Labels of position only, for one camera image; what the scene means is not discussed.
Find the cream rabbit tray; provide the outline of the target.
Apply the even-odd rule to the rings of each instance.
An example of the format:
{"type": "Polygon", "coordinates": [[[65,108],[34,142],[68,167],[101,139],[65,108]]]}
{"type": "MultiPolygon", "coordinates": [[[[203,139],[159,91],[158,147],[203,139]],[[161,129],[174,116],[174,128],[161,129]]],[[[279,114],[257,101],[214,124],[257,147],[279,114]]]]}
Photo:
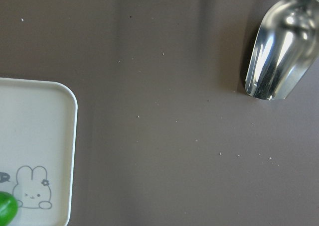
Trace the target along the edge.
{"type": "Polygon", "coordinates": [[[78,105],[58,82],[1,78],[0,189],[13,226],[65,226],[71,214],[78,105]]]}

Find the green lime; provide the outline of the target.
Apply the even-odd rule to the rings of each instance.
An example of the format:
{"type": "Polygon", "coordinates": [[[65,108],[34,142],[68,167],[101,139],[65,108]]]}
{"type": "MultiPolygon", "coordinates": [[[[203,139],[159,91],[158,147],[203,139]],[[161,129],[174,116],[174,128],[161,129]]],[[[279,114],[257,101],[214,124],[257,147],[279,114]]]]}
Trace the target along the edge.
{"type": "Polygon", "coordinates": [[[18,211],[17,200],[8,192],[0,192],[0,226],[7,226],[18,211]]]}

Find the metal scoop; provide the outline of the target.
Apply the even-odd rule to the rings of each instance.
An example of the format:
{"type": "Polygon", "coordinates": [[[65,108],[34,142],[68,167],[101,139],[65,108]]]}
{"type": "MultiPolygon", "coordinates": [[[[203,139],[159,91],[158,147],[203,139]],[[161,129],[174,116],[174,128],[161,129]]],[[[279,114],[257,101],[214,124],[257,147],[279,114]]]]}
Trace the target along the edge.
{"type": "Polygon", "coordinates": [[[245,78],[248,95],[285,99],[319,56],[319,1],[280,0],[264,15],[245,78]]]}

